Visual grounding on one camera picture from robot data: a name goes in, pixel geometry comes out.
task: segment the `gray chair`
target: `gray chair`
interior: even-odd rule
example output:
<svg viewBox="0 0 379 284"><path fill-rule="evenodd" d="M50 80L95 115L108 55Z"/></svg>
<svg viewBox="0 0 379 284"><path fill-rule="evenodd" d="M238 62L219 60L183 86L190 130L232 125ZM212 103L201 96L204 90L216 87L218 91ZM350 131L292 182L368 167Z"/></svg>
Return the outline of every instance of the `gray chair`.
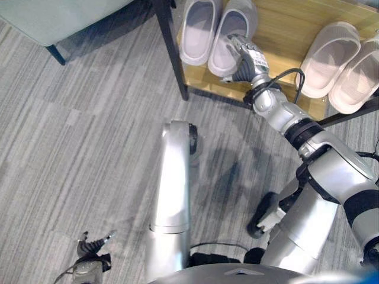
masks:
<svg viewBox="0 0 379 284"><path fill-rule="evenodd" d="M132 0L0 0L0 18L45 48L61 64L55 44Z"/></svg>

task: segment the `wooden shelf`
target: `wooden shelf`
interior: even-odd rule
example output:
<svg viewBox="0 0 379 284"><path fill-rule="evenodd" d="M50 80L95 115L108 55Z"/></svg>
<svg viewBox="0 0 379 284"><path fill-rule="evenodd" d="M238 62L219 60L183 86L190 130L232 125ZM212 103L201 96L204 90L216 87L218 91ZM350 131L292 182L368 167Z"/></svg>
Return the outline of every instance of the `wooden shelf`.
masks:
<svg viewBox="0 0 379 284"><path fill-rule="evenodd" d="M325 25L346 21L354 25L362 39L373 37L379 29L377 10L341 0L254 0L258 8L259 26L253 37L263 51L270 77L294 67L300 67L312 41ZM207 66L184 66L184 81L188 86L242 101L250 89L248 83L222 83ZM295 74L280 80L288 98L294 98ZM299 106L314 119L325 116L326 99L301 96Z"/></svg>

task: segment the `wire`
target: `wire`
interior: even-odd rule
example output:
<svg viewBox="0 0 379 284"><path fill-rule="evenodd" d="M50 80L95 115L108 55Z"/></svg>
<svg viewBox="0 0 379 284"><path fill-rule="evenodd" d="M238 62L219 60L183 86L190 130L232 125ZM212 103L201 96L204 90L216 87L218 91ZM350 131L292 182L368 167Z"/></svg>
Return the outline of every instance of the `wire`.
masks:
<svg viewBox="0 0 379 284"><path fill-rule="evenodd" d="M72 272L69 272L70 269L74 268L76 265L74 264L73 266L70 266L69 268L67 268L64 272L62 272L54 281L53 284L56 284L62 277L64 277L64 275L66 274L72 274Z"/></svg>
<svg viewBox="0 0 379 284"><path fill-rule="evenodd" d="M191 246L191 249L193 249L194 247L205 246L207 244L221 244L223 246L239 247L240 249L244 249L246 251L249 251L249 249L247 247L244 247L240 244L230 244L230 243L223 243L223 242L219 242L219 241L206 241L204 243L194 244L193 246Z"/></svg>
<svg viewBox="0 0 379 284"><path fill-rule="evenodd" d="M376 161L379 163L379 156L376 155L375 152L373 152L373 153L369 153L369 152L357 152L357 154L358 154L359 156L363 157L363 158L374 159L374 160L376 160ZM376 184L377 186L379 186L379 177L378 177L377 181L375 182L375 184Z"/></svg>
<svg viewBox="0 0 379 284"><path fill-rule="evenodd" d="M299 80L299 84L298 84L298 89L297 89L295 100L294 100L294 104L297 104L298 99L299 99L299 97L301 95L301 90L302 90L304 82L306 80L306 76L305 76L304 72L300 68L291 68L291 69L288 69L288 70L280 73L278 76L276 76L275 78L271 79L269 81L269 84L265 88L259 90L254 95L254 97L257 98L261 93L263 93L264 91L266 91L267 89L269 89L277 80L279 80L279 79L283 78L284 76L287 76L288 74L291 74L291 73L299 73L300 74L300 80Z"/></svg>
<svg viewBox="0 0 379 284"><path fill-rule="evenodd" d="M378 148L378 144L379 144L379 138L378 138L378 141L377 141L376 144L375 144L375 149L374 149L374 152L373 152L374 155L375 155L375 154L378 154L378 150L377 150L377 148Z"/></svg>

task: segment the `floor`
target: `floor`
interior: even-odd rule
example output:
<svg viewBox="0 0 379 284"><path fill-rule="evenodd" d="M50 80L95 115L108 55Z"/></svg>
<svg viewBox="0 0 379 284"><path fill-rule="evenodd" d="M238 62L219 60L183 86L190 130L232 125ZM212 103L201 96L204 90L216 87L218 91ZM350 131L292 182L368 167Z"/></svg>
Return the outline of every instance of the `floor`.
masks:
<svg viewBox="0 0 379 284"><path fill-rule="evenodd" d="M176 28L183 6L178 1ZM266 246L268 235L253 240L246 224L300 159L247 109L193 93L181 100L148 2L136 0L57 47L66 66L0 22L1 283L53 283L77 259L83 231L95 240L113 229L101 251L113 259L104 283L144 283L160 134L173 119L197 125L202 141L190 173L191 243ZM375 112L328 130L354 150L373 151L378 126ZM245 253L222 245L194 251L240 260ZM354 269L360 257L339 209L315 272Z"/></svg>

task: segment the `white slipper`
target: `white slipper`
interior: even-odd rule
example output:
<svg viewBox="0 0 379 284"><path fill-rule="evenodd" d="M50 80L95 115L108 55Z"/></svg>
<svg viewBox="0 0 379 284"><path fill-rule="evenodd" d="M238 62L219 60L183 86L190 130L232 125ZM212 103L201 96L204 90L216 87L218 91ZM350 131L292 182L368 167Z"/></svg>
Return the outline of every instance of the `white slipper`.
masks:
<svg viewBox="0 0 379 284"><path fill-rule="evenodd" d="M329 92L329 101L339 112L351 114L359 110L378 88L379 37L361 44L361 50Z"/></svg>
<svg viewBox="0 0 379 284"><path fill-rule="evenodd" d="M190 65L207 62L220 21L222 0L187 0L180 58Z"/></svg>
<svg viewBox="0 0 379 284"><path fill-rule="evenodd" d="M214 38L208 68L216 76L223 77L237 71L239 53L230 45L229 34L252 38L258 26L258 13L251 0L230 0Z"/></svg>
<svg viewBox="0 0 379 284"><path fill-rule="evenodd" d="M347 22L333 22L322 28L300 67L306 76L302 93L310 98L326 96L360 46L358 31Z"/></svg>

